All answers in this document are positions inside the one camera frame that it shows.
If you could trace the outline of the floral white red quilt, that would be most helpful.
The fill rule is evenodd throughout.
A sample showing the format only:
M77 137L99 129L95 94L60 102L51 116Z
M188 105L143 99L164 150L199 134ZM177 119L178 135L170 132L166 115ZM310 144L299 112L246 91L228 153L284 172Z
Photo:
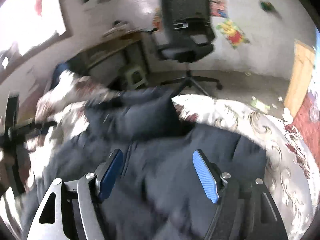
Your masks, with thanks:
M125 89L120 79L105 85L70 70L60 75L53 90L50 85L37 102L35 119L54 118L58 125L35 141L31 167L37 179L60 147L87 128L85 102L107 100ZM289 239L319 239L319 166L293 124L229 98L187 93L174 97L173 103L182 120L238 133L265 149L265 180Z

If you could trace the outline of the wooden desk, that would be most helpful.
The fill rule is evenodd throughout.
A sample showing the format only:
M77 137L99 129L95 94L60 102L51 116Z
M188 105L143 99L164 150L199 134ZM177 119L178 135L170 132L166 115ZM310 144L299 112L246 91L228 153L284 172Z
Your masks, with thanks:
M71 71L82 76L89 74L90 70L117 53L121 53L125 63L129 64L131 63L131 58L127 49L131 45L138 46L138 51L141 55L146 73L150 74L150 66L143 46L142 31L137 30L129 31L120 37L112 38L83 49L66 63L69 65Z

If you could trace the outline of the blue pillow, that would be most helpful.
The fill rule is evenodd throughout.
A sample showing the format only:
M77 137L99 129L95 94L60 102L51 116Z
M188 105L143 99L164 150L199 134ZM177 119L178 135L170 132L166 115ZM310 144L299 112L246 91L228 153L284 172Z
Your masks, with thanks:
M60 82L60 75L65 71L69 70L70 66L67 62L58 64L52 74L52 81L50 85L50 90L53 90Z

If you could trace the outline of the light wooden board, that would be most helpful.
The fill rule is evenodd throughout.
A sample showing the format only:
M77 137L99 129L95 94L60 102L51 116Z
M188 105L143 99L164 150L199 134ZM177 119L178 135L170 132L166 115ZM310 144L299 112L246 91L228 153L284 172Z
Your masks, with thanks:
M294 118L307 93L315 61L315 50L299 40L295 40L294 62L284 106Z

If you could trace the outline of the window with wooden frame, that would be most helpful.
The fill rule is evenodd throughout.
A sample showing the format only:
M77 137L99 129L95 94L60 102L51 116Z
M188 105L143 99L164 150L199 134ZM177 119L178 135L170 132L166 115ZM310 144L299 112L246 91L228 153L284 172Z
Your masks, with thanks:
M71 35L63 0L6 0L1 5L1 71Z

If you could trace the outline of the small plastic stool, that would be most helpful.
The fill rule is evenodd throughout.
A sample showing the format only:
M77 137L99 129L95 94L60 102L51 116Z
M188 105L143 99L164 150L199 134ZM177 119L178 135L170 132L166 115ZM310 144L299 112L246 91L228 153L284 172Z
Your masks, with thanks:
M148 86L148 80L144 69L137 64L129 64L124 68L124 77L129 89L138 89Z

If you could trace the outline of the colourful cartoon wall poster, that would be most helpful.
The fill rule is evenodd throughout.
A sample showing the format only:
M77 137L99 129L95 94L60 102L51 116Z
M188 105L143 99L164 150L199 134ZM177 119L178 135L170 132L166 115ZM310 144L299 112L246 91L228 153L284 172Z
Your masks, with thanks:
M227 18L226 0L210 0L210 14L215 17Z

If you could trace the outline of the dark navy puffer jacket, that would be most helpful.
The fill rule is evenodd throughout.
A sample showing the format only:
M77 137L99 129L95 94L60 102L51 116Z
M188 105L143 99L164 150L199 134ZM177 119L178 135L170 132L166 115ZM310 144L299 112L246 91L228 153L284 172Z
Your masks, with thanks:
M125 92L85 107L88 128L65 142L26 195L22 237L55 178L77 180L115 149L124 164L101 204L109 239L203 239L216 212L193 166L193 152L240 183L263 178L266 151L243 135L181 121L169 92Z

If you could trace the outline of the green wall picture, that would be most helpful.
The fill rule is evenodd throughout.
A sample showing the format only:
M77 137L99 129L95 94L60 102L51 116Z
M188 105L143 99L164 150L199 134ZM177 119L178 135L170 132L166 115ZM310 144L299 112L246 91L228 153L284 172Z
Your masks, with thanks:
M260 1L260 7L264 12L270 12L274 13L277 12L275 7L272 5L272 3L267 2L267 1Z

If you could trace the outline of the Winnie the Pooh sticker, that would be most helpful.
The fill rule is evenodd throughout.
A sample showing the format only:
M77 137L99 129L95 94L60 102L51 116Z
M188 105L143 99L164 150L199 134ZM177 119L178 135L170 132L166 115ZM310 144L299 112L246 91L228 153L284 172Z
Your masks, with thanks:
M242 43L250 43L245 33L230 19L226 19L219 23L216 28L225 37L233 49L236 49Z

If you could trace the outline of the black office chair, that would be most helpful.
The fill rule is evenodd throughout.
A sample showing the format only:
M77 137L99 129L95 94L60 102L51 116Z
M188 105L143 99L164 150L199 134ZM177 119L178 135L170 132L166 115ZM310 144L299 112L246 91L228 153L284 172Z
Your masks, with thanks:
M185 76L166 80L161 85L179 84L172 96L177 96L187 87L195 87L201 94L208 92L201 82L214 82L218 90L222 84L218 79L194 76L189 65L214 51L215 33L210 22L210 0L161 0L163 34L167 42L155 41L155 50L160 60L172 60L185 64Z

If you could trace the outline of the blue cartoon wardrobe curtain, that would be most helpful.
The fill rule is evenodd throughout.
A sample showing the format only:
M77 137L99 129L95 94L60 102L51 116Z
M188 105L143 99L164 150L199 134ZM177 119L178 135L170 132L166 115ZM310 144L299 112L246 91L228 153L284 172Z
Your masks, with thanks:
M293 125L302 135L305 144L319 166L319 30L317 28L315 61L311 81L303 103L294 118Z

